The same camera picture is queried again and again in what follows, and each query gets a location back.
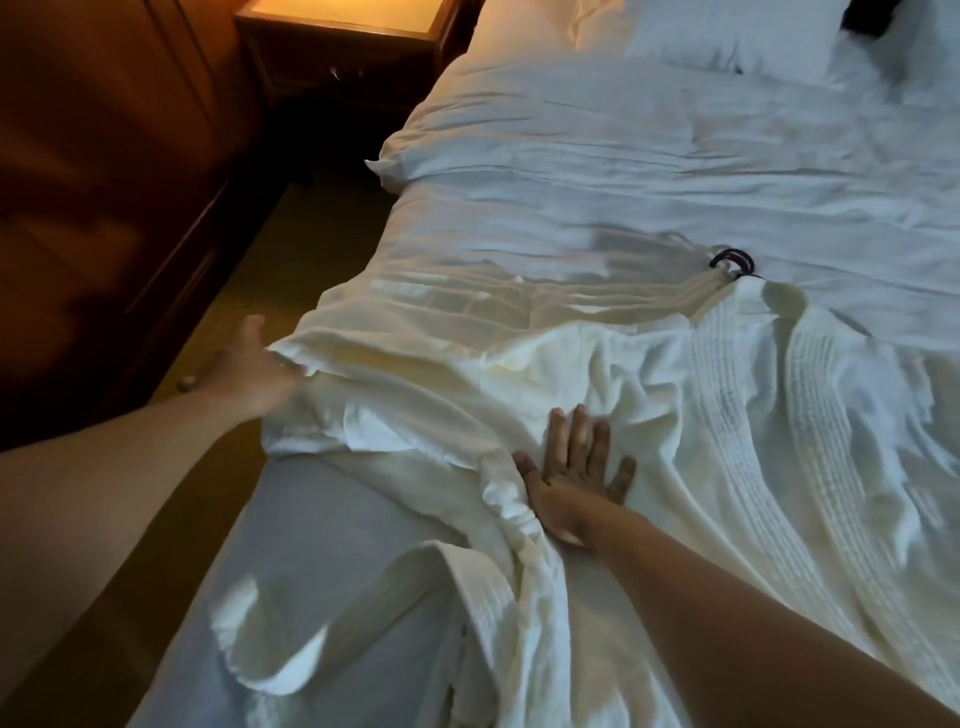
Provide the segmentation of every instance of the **bedside table top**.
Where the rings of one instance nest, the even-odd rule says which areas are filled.
[[[367,33],[430,37],[456,0],[253,0],[240,14]]]

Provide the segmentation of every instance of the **floor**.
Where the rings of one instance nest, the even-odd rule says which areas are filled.
[[[248,313],[265,339],[293,330],[325,289],[366,266],[393,198],[358,160],[323,159],[293,184],[157,388],[175,395]],[[256,485],[259,426],[238,427],[204,457],[107,590],[0,708],[0,725],[126,724],[220,544]]]

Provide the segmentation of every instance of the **wooden nightstand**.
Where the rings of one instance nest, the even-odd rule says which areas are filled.
[[[401,118],[469,43],[477,0],[252,0],[237,26],[272,104]]]

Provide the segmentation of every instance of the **warm lamp light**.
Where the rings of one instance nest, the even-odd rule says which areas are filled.
[[[444,0],[260,0],[258,12],[427,33]]]

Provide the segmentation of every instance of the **black hair tie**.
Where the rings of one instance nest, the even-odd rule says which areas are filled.
[[[721,260],[729,260],[740,269],[740,275],[737,276],[738,278],[741,276],[752,276],[756,272],[754,259],[736,248],[727,248],[726,250],[720,251],[720,253],[715,255],[713,260],[710,261],[710,268],[716,268]]]

